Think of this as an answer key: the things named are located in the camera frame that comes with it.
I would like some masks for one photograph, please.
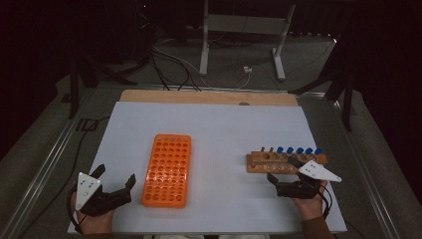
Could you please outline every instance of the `black cable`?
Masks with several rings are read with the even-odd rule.
[[[89,128],[88,129],[93,129],[93,128],[96,128],[97,127],[97,125],[101,122],[101,121],[103,121],[103,120],[107,120],[107,119],[109,119],[109,117],[107,117],[107,118],[103,118],[103,119],[92,119],[93,121],[94,121],[94,123],[92,124],[92,125],[90,125],[89,126]],[[71,173],[69,174],[69,176],[68,176],[68,178],[66,179],[66,181],[65,181],[65,183],[60,187],[60,189],[59,189],[59,191],[56,193],[56,195],[49,201],[49,203],[47,203],[47,206],[46,207],[44,207],[43,208],[43,210],[41,210],[41,212],[40,213],[38,213],[36,216],[35,216],[35,218],[29,223],[29,225],[24,229],[24,230],[22,230],[22,232],[21,232],[21,234],[18,236],[18,238],[19,239],[21,239],[21,238],[23,238],[23,236],[29,231],[29,229],[31,229],[31,227],[37,222],[37,220],[38,219],[40,219],[40,217],[47,211],[47,209],[49,209],[50,208],[50,206],[53,204],[53,202],[59,197],[59,195],[62,193],[62,191],[65,189],[65,187],[68,185],[68,182],[71,180],[71,178],[72,178],[72,176],[73,176],[73,174],[74,174],[74,172],[75,172],[75,168],[76,168],[76,165],[77,165],[77,162],[78,162],[78,157],[79,157],[79,153],[80,153],[80,150],[81,150],[81,146],[82,146],[82,142],[84,141],[84,138],[85,138],[85,136],[87,135],[87,133],[88,133],[89,131],[88,130],[86,130],[85,132],[84,132],[84,134],[82,135],[82,137],[81,137],[81,140],[80,140],[80,142],[79,142],[79,145],[78,145],[78,149],[77,149],[77,152],[75,153],[75,158],[74,158],[74,162],[73,162],[73,165],[72,165],[72,169],[71,169]]]
[[[230,41],[230,43],[221,42],[225,38],[228,38],[229,41]],[[218,45],[219,46],[219,47],[212,47],[212,46],[210,46],[210,49],[235,48],[235,47],[250,47],[252,45],[265,42],[268,38],[270,38],[269,35],[262,35],[258,40],[256,40],[256,41],[250,41],[250,40],[239,38],[239,37],[237,37],[234,34],[227,33],[222,38],[219,38],[219,39],[217,39],[215,41],[212,41],[212,42],[210,41],[211,44],[214,43],[215,45]]]
[[[293,72],[295,72],[295,71],[298,71],[298,70],[300,70],[300,69],[302,69],[302,68],[304,68],[304,67],[306,67],[306,66],[308,66],[308,65],[310,65],[310,64],[312,64],[312,63],[314,63],[314,62],[316,62],[320,57],[322,57],[322,55],[323,54],[325,54],[326,53],[326,51],[328,51],[328,48],[332,45],[334,43],[334,41],[332,41],[326,48],[325,48],[325,50],[321,53],[321,54],[319,54],[319,56],[317,56],[315,59],[313,59],[311,62],[308,62],[308,63],[306,63],[306,64],[304,64],[303,66],[300,66],[300,67],[298,67],[298,68],[296,68],[296,69],[294,69],[294,70],[291,70],[291,71],[289,71],[289,72],[287,72],[286,73],[286,77],[288,76],[288,75],[290,75],[291,73],[293,73]]]
[[[236,15],[236,0],[233,0],[232,15]],[[243,33],[243,31],[245,30],[247,22],[248,22],[248,17],[246,18],[245,25],[243,26],[241,33]],[[252,45],[257,44],[257,43],[264,42],[265,40],[267,40],[269,38],[269,35],[267,35],[267,34],[260,34],[260,35],[261,35],[260,39],[258,39],[256,41],[250,41],[250,40],[240,38],[237,34],[225,32],[220,38],[213,41],[213,43],[220,45],[219,48],[231,48],[231,47],[242,47],[242,48],[244,48],[244,47],[252,46]],[[225,43],[219,42],[220,40],[222,40],[226,36],[231,40],[231,44],[225,44]],[[249,44],[248,45],[241,44],[240,46],[238,46],[238,45],[236,45],[236,40],[240,41],[242,43],[247,42]]]
[[[85,219],[87,218],[87,214],[85,214],[84,218],[80,221],[80,225],[85,221]]]
[[[331,207],[332,207],[332,196],[331,196],[331,193],[328,191],[328,189],[326,189],[326,187],[324,187],[322,185],[321,185],[321,187],[328,193],[329,202],[330,202],[330,204],[329,204],[329,210],[331,210]]]
[[[174,81],[171,81],[170,79],[168,79],[168,78],[165,78],[163,75],[162,75],[162,77],[165,79],[165,80],[167,80],[168,82],[170,82],[170,83],[173,83],[173,84],[175,84],[175,85],[178,85],[179,86],[179,88],[177,89],[177,91],[180,91],[180,89],[184,86],[184,85],[186,85],[186,83],[187,82],[189,82],[189,80],[190,80],[190,73],[189,73],[189,71],[186,69],[186,67],[183,65],[183,64],[181,64],[181,63],[179,63],[179,62],[176,62],[176,61],[174,61],[174,60],[172,60],[172,59],[166,59],[166,58],[162,58],[162,57],[158,57],[158,56],[153,56],[153,57],[155,57],[155,58],[158,58],[158,59],[161,59],[161,60],[164,60],[164,61],[169,61],[169,62],[172,62],[172,63],[175,63],[175,64],[178,64],[178,65],[180,65],[180,66],[182,66],[183,67],[183,69],[185,70],[185,72],[186,72],[186,74],[187,74],[187,78],[186,78],[186,80],[183,82],[183,83],[176,83],[176,82],[174,82]]]
[[[117,73],[118,74],[122,74],[125,77],[129,77],[129,76],[131,76],[131,75],[133,75],[135,73],[138,73],[142,69],[144,69],[145,66],[146,66],[146,64],[148,63],[148,61],[149,61],[148,58],[146,58],[146,59],[137,59],[136,60],[136,66],[134,66],[132,68],[125,69],[125,70],[118,71]]]
[[[262,69],[264,69],[264,72],[265,72],[265,74],[267,75],[267,77],[273,82],[273,84],[277,87],[277,90],[278,91],[281,91],[282,89],[280,88],[280,86],[279,86],[279,84],[278,84],[278,82],[268,73],[268,71],[267,71],[267,68],[265,68],[264,66],[260,66],[260,65],[258,65],[258,67],[260,67],[260,68],[262,68]]]
[[[183,83],[181,83],[181,84],[179,84],[179,83],[176,83],[176,82],[173,82],[173,81],[171,81],[171,80],[169,80],[169,79],[167,79],[167,78],[165,78],[164,76],[163,76],[163,74],[162,74],[162,71],[160,71],[159,70],[159,72],[161,73],[161,77],[163,78],[163,79],[165,79],[165,80],[167,80],[168,82],[170,82],[170,83],[173,83],[173,84],[176,84],[176,85],[178,85],[179,86],[179,88],[177,89],[177,91],[180,91],[181,90],[181,88],[183,87],[183,86],[185,86],[188,82],[189,82],[189,80],[192,82],[192,87],[193,87],[193,89],[195,89],[195,91],[201,91],[200,89],[199,89],[199,87],[195,84],[195,82],[194,82],[194,80],[193,80],[193,77],[192,77],[192,74],[190,73],[190,71],[186,68],[186,66],[183,64],[183,62],[182,61],[180,61],[179,59],[177,59],[177,58],[175,58],[175,57],[172,57],[172,56],[170,56],[170,55],[167,55],[167,54],[164,54],[164,53],[162,53],[162,52],[159,52],[159,51],[152,51],[152,56],[153,57],[155,57],[155,58],[158,58],[158,59],[161,59],[161,60],[165,60],[165,61],[169,61],[169,62],[172,62],[172,63],[174,63],[174,64],[177,64],[177,65],[179,65],[179,66],[181,66],[183,69],[184,69],[184,71],[185,71],[185,73],[186,73],[186,75],[187,75],[187,78],[186,78],[186,80],[183,82]]]
[[[357,234],[359,234],[359,236],[360,236],[361,238],[366,239],[366,238],[363,236],[363,234],[362,234],[359,230],[357,230],[357,228],[356,228],[355,226],[353,226],[350,222],[348,222],[348,221],[346,221],[346,220],[344,220],[344,222],[345,222],[347,225],[349,225],[351,228],[353,228],[353,229],[357,232]]]
[[[151,66],[155,69],[155,72],[157,73],[157,75],[158,75],[158,78],[159,78],[159,80],[161,81],[161,83],[162,83],[162,85],[168,90],[168,91],[170,91],[170,89],[168,88],[168,86],[167,86],[167,84],[164,82],[164,77],[163,77],[163,75],[162,75],[162,72],[161,72],[161,70],[159,70],[158,69],[158,67],[157,67],[157,64],[156,64],[156,62],[155,62],[155,59],[154,59],[154,56],[152,55],[152,57],[151,57],[151,61],[152,61],[152,63],[150,63],[151,64]]]
[[[323,219],[326,219],[326,217],[327,217],[327,216],[328,216],[328,214],[329,214],[329,205],[328,205],[328,200],[326,200],[325,196],[323,196],[323,194],[322,194],[322,193],[318,192],[317,194],[318,194],[318,195],[322,198],[323,202],[325,203],[325,210],[323,211],[322,216],[323,216]]]
[[[79,143],[79,145],[78,145],[78,149],[77,149],[77,153],[75,154],[75,160],[74,160],[74,166],[73,166],[73,172],[71,173],[71,175],[70,176],[72,176],[73,175],[73,173],[74,173],[74,171],[75,171],[75,166],[76,166],[76,162],[78,161],[78,156],[79,156],[79,152],[80,152],[80,150],[81,150],[81,146],[82,146],[82,142],[84,141],[84,138],[85,138],[85,136],[87,135],[87,133],[89,132],[89,129],[94,129],[94,128],[96,128],[98,125],[99,125],[99,123],[101,122],[101,121],[103,121],[103,120],[107,120],[107,119],[109,119],[109,117],[106,117],[106,118],[102,118],[102,119],[87,119],[87,120],[93,120],[94,121],[94,123],[93,124],[91,124],[89,127],[88,127],[88,130],[86,130],[85,132],[84,132],[84,135],[82,136],[82,138],[81,138],[81,140],[80,140],[80,143]],[[85,215],[85,217],[81,220],[81,222],[79,222],[78,223],[78,221],[77,220],[75,220],[75,218],[74,218],[74,215],[73,215],[73,208],[72,208],[72,205],[71,205],[71,200],[72,200],[72,195],[74,194],[74,192],[76,192],[77,191],[77,183],[78,182],[76,182],[75,183],[75,185],[71,188],[71,190],[69,190],[69,192],[68,192],[68,196],[67,196],[67,198],[66,198],[66,208],[67,208],[67,211],[68,211],[68,216],[69,216],[69,218],[71,219],[71,222],[72,222],[72,224],[74,224],[74,226],[75,226],[75,230],[77,231],[77,232],[79,232],[79,233],[81,233],[82,234],[82,229],[81,229],[81,223],[85,220],[85,218],[87,218],[87,215]]]

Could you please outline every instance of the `power cord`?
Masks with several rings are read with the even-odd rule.
[[[79,153],[81,151],[82,143],[84,141],[84,138],[86,137],[86,135],[90,131],[90,129],[96,128],[101,121],[108,120],[108,119],[109,119],[109,117],[102,118],[102,119],[88,119],[88,120],[92,120],[93,121],[93,124],[91,124],[87,128],[87,130],[84,132],[84,134],[82,135],[82,137],[80,139],[80,142],[78,144],[77,152],[75,153],[75,158],[74,158],[74,162],[73,162],[73,165],[72,165],[72,169],[71,169],[71,172],[70,172],[68,178],[66,179],[65,183],[60,187],[59,191],[55,194],[55,196],[49,201],[49,203],[47,204],[47,206],[44,207],[43,210],[41,210],[41,212],[38,213],[35,216],[35,218],[29,223],[29,225],[24,230],[22,230],[21,234],[19,234],[19,236],[18,236],[19,239],[21,239],[21,238],[24,237],[24,235],[29,231],[29,229],[31,229],[31,227],[38,221],[38,219],[40,219],[40,217],[47,211],[47,209],[50,208],[50,206],[53,204],[53,202],[60,196],[60,194],[62,193],[62,191],[68,185],[69,181],[71,180],[71,178],[72,178],[72,176],[73,176],[73,174],[75,172],[75,168],[76,168],[76,165],[77,165],[77,162],[78,162],[78,157],[79,157]]]
[[[345,222],[345,224],[346,225],[348,225],[349,227],[351,227],[351,228],[353,228],[353,230],[355,231],[355,232],[357,232],[357,234],[359,234],[359,236],[362,238],[362,239],[366,239],[366,237],[365,236],[363,236],[363,234],[355,227],[355,226],[353,226],[350,222],[348,222],[348,221],[346,221],[346,220],[344,220],[344,222]],[[337,237],[337,235],[335,235],[335,234],[332,234],[333,236],[334,236],[334,238],[335,239],[338,239],[338,237]]]
[[[159,51],[156,51],[156,50],[153,50],[152,51],[152,57],[155,57],[155,58],[158,58],[158,59],[161,59],[161,60],[164,60],[164,61],[172,62],[172,63],[177,64],[177,65],[179,65],[180,67],[183,68],[183,70],[185,71],[187,77],[186,77],[186,80],[183,83],[181,83],[181,84],[180,83],[176,83],[174,81],[171,81],[171,80],[169,80],[167,78],[164,78],[164,76],[161,75],[168,82],[173,83],[175,85],[178,85],[179,88],[177,89],[177,91],[180,91],[182,89],[182,87],[184,87],[189,81],[191,81],[191,87],[195,91],[197,91],[197,92],[200,92],[201,91],[199,89],[199,87],[195,84],[195,82],[193,80],[193,77],[192,77],[192,74],[190,73],[190,71],[186,68],[186,66],[183,64],[183,62],[180,59],[177,59],[175,57],[169,56],[167,54],[164,54],[164,53],[159,52]]]
[[[331,210],[331,207],[332,207],[332,196],[331,196],[331,193],[326,189],[326,187],[324,187],[322,185],[320,187],[322,187],[328,193],[328,196],[329,196],[329,205],[328,205],[328,200],[326,200],[325,196],[320,192],[318,193],[319,196],[322,198],[322,200],[325,202],[325,210],[323,211],[322,216],[323,216],[323,218],[326,218],[329,214],[329,211]]]
[[[225,38],[228,38],[230,42],[229,43],[222,42]],[[209,42],[217,45],[217,47],[210,46],[210,49],[236,48],[236,47],[244,48],[244,47],[249,47],[258,43],[265,42],[268,38],[270,38],[269,35],[262,35],[260,36],[258,40],[250,41],[247,39],[239,38],[236,34],[227,33],[223,35],[222,37],[218,38],[217,40],[209,41]]]
[[[158,75],[158,78],[159,78],[159,80],[161,81],[161,83],[162,83],[162,85],[168,90],[168,91],[170,91],[170,88],[168,88],[168,86],[167,86],[167,84],[165,83],[165,81],[164,81],[164,79],[166,79],[164,76],[163,76],[163,74],[162,74],[162,72],[161,72],[161,70],[159,70],[159,68],[158,68],[158,66],[157,66],[157,64],[156,64],[156,62],[155,62],[155,58],[152,56],[152,58],[151,58],[151,62],[149,63],[154,69],[155,69],[155,72],[157,73],[157,75]]]
[[[181,58],[178,58],[178,57],[175,57],[175,56],[172,56],[172,55],[170,55],[170,54],[167,54],[167,53],[164,53],[164,52],[162,52],[162,51],[160,51],[158,48],[156,48],[155,46],[152,46],[152,48],[153,49],[155,49],[155,51],[157,51],[157,52],[159,52],[159,53],[161,53],[161,54],[163,54],[163,55],[165,55],[165,56],[167,56],[167,57],[170,57],[170,58],[173,58],[173,59],[176,59],[176,60],[179,60],[179,61],[181,61],[182,63],[184,63],[184,64],[187,64],[189,67],[191,67],[193,70],[195,70],[195,72],[198,74],[198,76],[199,76],[199,78],[201,79],[201,81],[202,81],[202,83],[206,86],[206,87],[208,87],[208,88],[210,88],[210,89],[213,89],[213,87],[211,87],[211,86],[209,86],[205,81],[204,81],[204,79],[201,77],[201,75],[199,74],[199,70],[198,69],[196,69],[191,63],[189,63],[189,62],[187,62],[187,61],[185,61],[185,60],[183,60],[183,59],[181,59]]]
[[[293,69],[293,70],[291,70],[291,71],[289,71],[289,72],[287,72],[286,73],[286,77],[288,76],[288,75],[290,75],[291,73],[293,73],[293,72],[295,72],[295,71],[298,71],[298,70],[300,70],[300,69],[303,69],[303,68],[305,68],[305,67],[307,67],[308,65],[310,65],[310,64],[312,64],[312,63],[314,63],[314,62],[316,62],[317,60],[319,60],[319,58],[321,58],[322,56],[323,56],[323,54],[325,54],[327,51],[328,51],[328,49],[329,49],[329,47],[333,44],[335,42],[335,40],[333,40],[326,48],[325,48],[325,50],[321,53],[321,54],[319,54],[315,59],[313,59],[312,61],[310,61],[310,62],[308,62],[308,63],[306,63],[306,64],[304,64],[304,65],[302,65],[302,66],[300,66],[300,67],[298,67],[298,68],[296,68],[296,69]]]

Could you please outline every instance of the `white stand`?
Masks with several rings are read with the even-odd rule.
[[[280,43],[277,48],[273,49],[273,58],[276,66],[277,78],[279,80],[284,80],[286,78],[280,55],[283,45],[285,44],[286,36],[288,35],[296,5],[293,4],[290,6],[288,15],[285,19],[279,19],[209,14],[208,0],[204,1],[204,33],[201,64],[199,67],[199,74],[201,76],[205,77],[208,70],[208,31],[220,31],[280,35]]]

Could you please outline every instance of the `metal frame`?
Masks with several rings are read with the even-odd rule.
[[[221,31],[280,35],[279,45],[272,50],[272,54],[276,67],[277,79],[284,80],[286,78],[280,56],[289,32],[293,13],[295,12],[295,4],[290,6],[288,15],[285,19],[279,19],[209,14],[208,0],[204,1],[204,32],[201,63],[199,67],[199,74],[202,77],[205,77],[208,72],[208,31]]]
[[[91,99],[93,94],[94,90],[91,89],[87,89],[87,91],[84,93],[83,97],[81,98],[80,109],[76,112],[75,117],[73,119],[69,119],[66,123],[52,150],[50,151],[47,158],[44,160],[44,163],[32,179],[31,183],[28,185],[24,196],[22,197],[21,201],[13,212],[11,218],[7,222],[5,228],[1,232],[0,238],[14,238],[22,230],[22,227],[25,224],[28,215],[33,209],[36,201],[38,200],[38,197],[43,191],[44,186],[49,180],[50,175],[52,174],[57,162],[59,161],[63,151],[65,150],[69,139],[75,131],[83,108]]]
[[[378,218],[379,224],[382,230],[384,231],[385,238],[401,238],[390,216],[390,213],[388,212],[385,202],[382,199],[382,196],[379,193],[375,182],[372,179],[370,171],[367,167],[367,160],[365,160],[363,156],[359,153],[359,150],[357,149],[357,143],[354,141],[353,137],[350,136],[350,132],[346,130],[344,124],[342,123],[341,106],[339,105],[339,102],[333,102],[330,106],[332,114],[335,116],[338,125],[340,125],[340,130],[344,135],[344,138],[346,139],[349,148],[351,149],[351,153],[353,155],[353,158],[355,159],[354,162],[356,163],[356,166],[358,168],[357,172],[359,173],[360,180],[362,181],[363,187],[365,188],[369,201],[372,204],[372,208]]]

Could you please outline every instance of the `white cable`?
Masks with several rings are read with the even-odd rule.
[[[252,72],[249,72],[249,73],[248,73],[248,80],[246,80],[246,83],[245,83],[242,87],[240,87],[240,88],[236,88],[236,89],[233,89],[233,91],[236,91],[236,90],[241,90],[242,88],[246,87],[246,85],[248,85],[248,84],[249,84],[249,80],[251,80],[251,74],[252,74]]]

